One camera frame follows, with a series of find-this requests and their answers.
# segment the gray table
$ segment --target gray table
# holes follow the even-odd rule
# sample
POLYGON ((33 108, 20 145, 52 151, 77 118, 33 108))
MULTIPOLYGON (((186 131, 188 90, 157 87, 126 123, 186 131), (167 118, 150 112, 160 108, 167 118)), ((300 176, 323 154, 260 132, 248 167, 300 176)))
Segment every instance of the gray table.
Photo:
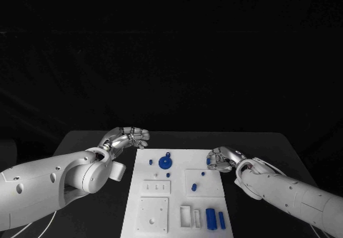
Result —
MULTIPOLYGON (((97 146, 106 133, 107 131, 71 131, 58 147, 55 156, 97 146)), ((317 186, 291 144, 280 133, 155 131, 147 148, 214 149, 224 145, 242 151, 250 158, 261 158, 280 168, 287 176, 317 186)), ((127 148, 117 159, 127 166, 121 182, 110 179, 98 193, 77 199, 58 211, 42 238, 120 237, 136 152, 137 148, 127 148)), ((264 238, 317 237, 306 222, 291 217, 264 200, 257 201, 244 193, 234 184, 234 172, 221 174, 221 176, 235 238, 248 236, 264 238)), ((51 218, 52 215, 36 221, 18 238, 36 238, 45 230, 51 218)), ((9 238, 19 230, 18 228, 18 230, 8 231, 3 238, 9 238)))

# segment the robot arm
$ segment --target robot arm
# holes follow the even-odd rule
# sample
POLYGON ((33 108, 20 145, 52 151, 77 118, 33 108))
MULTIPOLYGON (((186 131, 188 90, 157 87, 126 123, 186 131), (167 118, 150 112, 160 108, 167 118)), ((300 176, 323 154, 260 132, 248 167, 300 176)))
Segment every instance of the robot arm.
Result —
POLYGON ((100 145, 20 164, 0 175, 0 231, 20 227, 98 192, 107 179, 121 180, 126 166, 113 161, 123 149, 144 149, 149 131, 117 127, 100 145))
POLYGON ((231 149, 211 151, 216 163, 209 169, 229 172, 237 168, 235 184, 257 200, 264 199, 291 216, 316 226, 330 235, 343 238, 343 198, 286 175, 276 174, 265 162, 231 149))

